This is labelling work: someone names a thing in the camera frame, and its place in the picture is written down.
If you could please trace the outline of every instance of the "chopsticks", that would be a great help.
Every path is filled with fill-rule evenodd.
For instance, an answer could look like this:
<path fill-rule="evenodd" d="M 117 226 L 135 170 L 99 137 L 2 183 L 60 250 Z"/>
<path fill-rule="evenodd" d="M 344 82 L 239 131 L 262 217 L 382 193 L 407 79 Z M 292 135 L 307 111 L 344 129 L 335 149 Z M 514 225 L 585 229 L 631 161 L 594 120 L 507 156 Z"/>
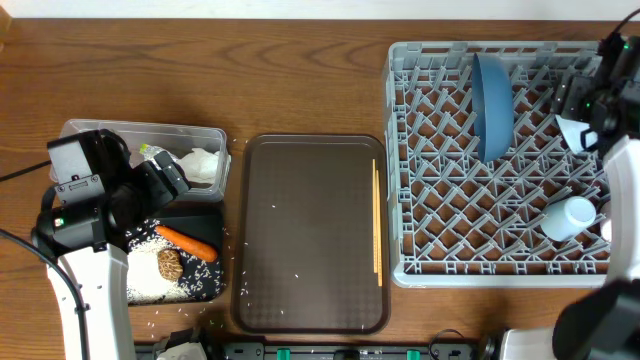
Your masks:
<path fill-rule="evenodd" d="M 378 286 L 382 287 L 382 236 L 380 234 L 380 173 L 373 159 L 372 169 L 372 201 L 373 201 L 373 272 L 378 274 Z"/>

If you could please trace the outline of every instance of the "wire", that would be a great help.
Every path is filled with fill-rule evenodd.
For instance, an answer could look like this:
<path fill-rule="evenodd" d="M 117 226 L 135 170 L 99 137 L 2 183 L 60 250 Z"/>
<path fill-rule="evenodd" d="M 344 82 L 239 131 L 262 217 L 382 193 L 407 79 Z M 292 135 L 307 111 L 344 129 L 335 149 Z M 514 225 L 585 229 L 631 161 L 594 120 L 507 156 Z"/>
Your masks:
<path fill-rule="evenodd" d="M 82 302 L 82 297 L 80 296 L 80 292 L 75 287 L 69 276 L 58 264 L 54 263 L 51 259 L 49 259 L 46 255 L 44 255 L 40 250 L 38 250 L 35 246 L 27 243 L 21 238 L 11 234 L 8 231 L 0 229 L 0 236 L 9 239 L 15 244 L 22 246 L 25 250 L 31 252 L 35 256 L 39 257 L 40 260 L 44 261 L 47 265 L 49 265 L 58 275 L 62 278 L 65 285 L 69 288 L 71 292 L 71 296 L 73 296 L 73 301 L 76 303 L 76 314 L 78 315 L 78 325 L 80 327 L 80 350 L 82 351 L 82 359 L 89 360 L 89 348 L 87 347 L 87 323 L 85 319 L 85 306 Z"/>
<path fill-rule="evenodd" d="M 612 33 L 617 33 L 620 32 L 620 30 L 622 29 L 623 26 L 625 26 L 629 20 L 633 19 L 634 16 L 640 14 L 640 9 L 637 9 L 636 11 L 632 12 L 631 14 L 629 14 L 626 18 L 624 18 L 619 24 L 618 26 L 616 26 L 615 29 L 613 29 Z"/>
<path fill-rule="evenodd" d="M 459 332 L 458 330 L 455 330 L 455 329 L 444 329 L 444 330 L 440 330 L 440 331 L 436 334 L 436 336 L 434 336 L 434 337 L 433 337 L 433 340 L 431 340 L 431 342 L 429 343 L 428 351 L 429 351 L 429 359 L 430 359 L 430 360 L 433 360 L 433 359 L 435 359 L 435 360 L 439 360 L 438 355 L 436 355 L 436 354 L 434 354 L 433 352 L 431 352 L 431 345 L 435 344 L 435 343 L 436 343 L 436 341 L 438 340 L 438 338 L 439 338 L 441 335 L 446 334 L 446 333 L 454 333 L 454 334 L 458 334 L 458 335 L 460 335 L 460 337 L 461 337 L 461 338 L 463 338 L 463 339 L 464 339 L 464 335 L 460 334 L 460 332 Z"/>
<path fill-rule="evenodd" d="M 45 167 L 45 166 L 47 166 L 49 164 L 51 164 L 51 160 L 47 160 L 47 161 L 41 162 L 40 164 L 36 164 L 36 165 L 30 166 L 30 167 L 28 167 L 26 169 L 22 169 L 22 170 L 16 171 L 16 172 L 11 173 L 9 175 L 5 175 L 3 177 L 0 177 L 0 182 L 11 180 L 11 179 L 13 179 L 15 177 L 18 177 L 20 175 L 24 175 L 26 173 L 30 173 L 33 170 L 38 170 L 41 167 Z"/>

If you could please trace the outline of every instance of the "white cup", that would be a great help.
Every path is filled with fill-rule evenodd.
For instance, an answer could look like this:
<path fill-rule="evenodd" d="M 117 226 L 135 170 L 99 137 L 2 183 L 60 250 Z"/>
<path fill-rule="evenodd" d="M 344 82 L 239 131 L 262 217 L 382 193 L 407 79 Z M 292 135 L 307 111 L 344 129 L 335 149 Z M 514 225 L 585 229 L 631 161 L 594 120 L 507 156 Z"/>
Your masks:
<path fill-rule="evenodd" d="M 542 231 L 555 241 L 567 241 L 588 228 L 596 219 L 596 208 L 582 196 L 548 205 L 543 214 L 547 217 L 540 223 Z"/>

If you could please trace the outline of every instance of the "clear plastic container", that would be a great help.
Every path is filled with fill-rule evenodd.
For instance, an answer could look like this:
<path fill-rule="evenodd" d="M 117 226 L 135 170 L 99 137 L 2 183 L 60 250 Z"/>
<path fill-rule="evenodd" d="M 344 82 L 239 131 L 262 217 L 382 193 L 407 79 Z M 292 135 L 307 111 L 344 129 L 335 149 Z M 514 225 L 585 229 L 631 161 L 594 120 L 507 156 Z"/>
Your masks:
<path fill-rule="evenodd" d="M 209 186 L 192 183 L 191 190 L 177 200 L 217 202 L 224 197 L 231 165 L 231 156 L 227 152 L 227 135 L 224 131 L 197 126 L 71 119 L 62 127 L 60 137 L 100 129 L 112 130 L 124 139 L 131 151 L 132 167 L 144 161 L 139 153 L 142 144 L 160 146 L 179 158 L 190 153 L 192 148 L 202 148 L 210 153 L 220 151 L 214 184 Z M 53 168 L 49 176 L 51 180 L 57 181 Z"/>

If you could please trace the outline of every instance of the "green tape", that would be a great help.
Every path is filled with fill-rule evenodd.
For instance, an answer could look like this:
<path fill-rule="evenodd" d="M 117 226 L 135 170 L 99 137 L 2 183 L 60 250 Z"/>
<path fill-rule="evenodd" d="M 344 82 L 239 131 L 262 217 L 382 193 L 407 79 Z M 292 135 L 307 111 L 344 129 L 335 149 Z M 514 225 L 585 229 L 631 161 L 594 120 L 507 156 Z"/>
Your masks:
<path fill-rule="evenodd" d="M 420 360 L 420 351 L 418 350 L 407 351 L 407 360 Z"/>
<path fill-rule="evenodd" d="M 291 350 L 289 349 L 278 349 L 278 360 L 290 360 L 291 359 Z"/>

